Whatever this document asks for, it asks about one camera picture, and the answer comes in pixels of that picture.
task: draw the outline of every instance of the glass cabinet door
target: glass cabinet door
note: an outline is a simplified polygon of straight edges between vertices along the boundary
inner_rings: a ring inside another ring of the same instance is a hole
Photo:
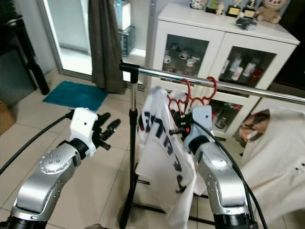
[[[185,76],[207,78],[224,37],[223,31],[158,21],[153,67]],[[151,86],[185,90],[180,82],[153,77]]]
[[[267,89],[293,52],[295,45],[226,33],[210,76],[219,81]],[[249,97],[243,94],[225,92]]]
[[[209,105],[212,107],[213,130],[223,133],[226,132],[243,107],[239,104],[218,100],[211,100]]]
[[[275,53],[233,46],[219,81],[256,87],[275,56]]]
[[[197,77],[208,44],[208,41],[168,34],[162,70]]]

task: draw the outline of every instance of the stuffed toy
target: stuffed toy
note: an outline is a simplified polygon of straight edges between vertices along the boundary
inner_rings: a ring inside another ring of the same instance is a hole
[[[208,0],[191,0],[190,7],[197,10],[203,10]]]
[[[281,19],[279,11],[287,2],[288,0],[264,0],[263,6],[256,11],[256,19],[277,24]]]

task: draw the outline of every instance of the black cable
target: black cable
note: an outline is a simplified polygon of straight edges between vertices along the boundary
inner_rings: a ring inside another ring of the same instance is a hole
[[[232,161],[232,164],[233,164],[233,169],[234,171],[237,173],[237,175],[239,176],[239,178],[242,180],[242,183],[244,185],[244,189],[245,189],[245,194],[246,194],[246,199],[247,199],[247,202],[248,202],[248,208],[249,208],[249,214],[250,214],[250,217],[252,220],[254,220],[254,214],[253,214],[253,209],[252,209],[252,204],[251,204],[251,200],[250,200],[250,196],[249,194],[251,195],[254,203],[255,203],[255,206],[256,206],[256,209],[257,209],[257,212],[259,214],[259,217],[261,218],[261,222],[262,222],[262,225],[263,225],[263,228],[264,229],[268,229],[267,227],[267,224],[266,224],[266,221],[264,219],[264,216],[263,216],[263,213],[262,213],[262,210],[258,204],[258,201],[254,195],[254,193],[252,192],[252,190],[249,188],[248,184],[246,183],[246,181],[244,180],[244,176],[242,174],[242,172],[240,171],[237,163],[235,162],[235,160],[233,159],[233,157],[230,155],[230,153],[226,150],[226,148],[217,140],[217,138],[212,135],[212,133],[210,131],[208,131],[204,126],[202,126],[200,123],[196,122],[195,120],[193,121],[196,125],[198,125],[201,129],[203,129],[214,141],[215,143],[225,152],[225,154],[229,157],[229,159]]]
[[[20,148],[20,150],[17,151],[6,163],[5,165],[0,169],[0,176],[1,174],[10,166],[11,163],[30,145],[32,144],[38,137],[40,137],[42,134],[44,134],[47,130],[51,129],[53,126],[55,126],[57,123],[61,122],[65,118],[72,119],[74,110],[71,110],[69,113],[65,114],[63,117],[57,119],[52,124],[48,125],[46,128],[41,130],[38,134],[36,134],[33,138],[31,138],[23,147]]]

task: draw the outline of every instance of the teal bath mat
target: teal bath mat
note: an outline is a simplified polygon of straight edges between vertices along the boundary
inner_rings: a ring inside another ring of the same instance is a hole
[[[73,108],[85,107],[97,111],[107,95],[107,92],[95,86],[63,81],[43,101]]]

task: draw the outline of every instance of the red hanger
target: red hanger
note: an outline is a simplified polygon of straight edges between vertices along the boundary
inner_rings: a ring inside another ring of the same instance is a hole
[[[190,82],[188,80],[185,80],[185,79],[181,80],[181,82],[185,82],[187,84],[187,89],[188,89],[188,93],[185,93],[186,98],[185,98],[184,101],[182,101],[181,99],[179,99],[179,100],[172,99],[169,95],[167,95],[167,97],[169,99],[168,109],[170,110],[173,119],[174,119],[174,115],[173,115],[172,110],[171,110],[171,103],[172,103],[172,101],[174,101],[177,104],[178,109],[179,109],[179,113],[180,113],[180,115],[182,115],[183,112],[181,110],[180,103],[184,104],[184,113],[185,113],[186,107],[187,107],[189,101],[191,101],[190,107],[192,107],[192,104],[193,104],[193,102],[195,100],[198,100],[198,101],[201,102],[202,105],[205,105],[204,100],[211,100],[214,97],[214,95],[217,92],[217,81],[215,80],[214,77],[211,77],[211,76],[209,76],[207,79],[213,81],[213,83],[214,83],[214,91],[213,91],[212,95],[209,96],[209,97],[204,96],[203,98],[199,98],[199,97],[192,98],[191,97],[191,85],[190,85]]]

